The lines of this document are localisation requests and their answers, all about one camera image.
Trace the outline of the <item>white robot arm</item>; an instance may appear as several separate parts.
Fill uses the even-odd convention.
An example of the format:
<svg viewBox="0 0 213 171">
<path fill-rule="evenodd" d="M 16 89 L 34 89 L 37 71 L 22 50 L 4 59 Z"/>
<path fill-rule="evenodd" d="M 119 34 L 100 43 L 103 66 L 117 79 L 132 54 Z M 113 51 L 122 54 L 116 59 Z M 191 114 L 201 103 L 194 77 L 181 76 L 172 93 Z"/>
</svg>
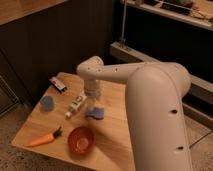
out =
<svg viewBox="0 0 213 171">
<path fill-rule="evenodd" d="M 125 85 L 125 107 L 136 171 L 193 171 L 182 98 L 187 69 L 173 62 L 106 65 L 93 56 L 77 66 L 87 96 L 101 95 L 102 80 Z"/>
</svg>

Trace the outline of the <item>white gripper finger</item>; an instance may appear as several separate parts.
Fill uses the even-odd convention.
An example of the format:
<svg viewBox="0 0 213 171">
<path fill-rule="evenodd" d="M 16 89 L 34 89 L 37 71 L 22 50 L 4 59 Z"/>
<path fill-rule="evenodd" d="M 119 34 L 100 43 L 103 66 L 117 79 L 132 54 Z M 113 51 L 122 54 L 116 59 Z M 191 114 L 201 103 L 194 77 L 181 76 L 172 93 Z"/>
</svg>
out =
<svg viewBox="0 0 213 171">
<path fill-rule="evenodd" d="M 84 105 L 84 104 L 85 104 L 86 99 L 87 99 L 87 97 L 86 97 L 86 96 L 84 96 L 84 97 L 83 97 L 83 101 L 82 101 L 82 105 Z"/>
<path fill-rule="evenodd" d="M 100 107 L 100 97 L 95 99 L 95 107 Z"/>
</svg>

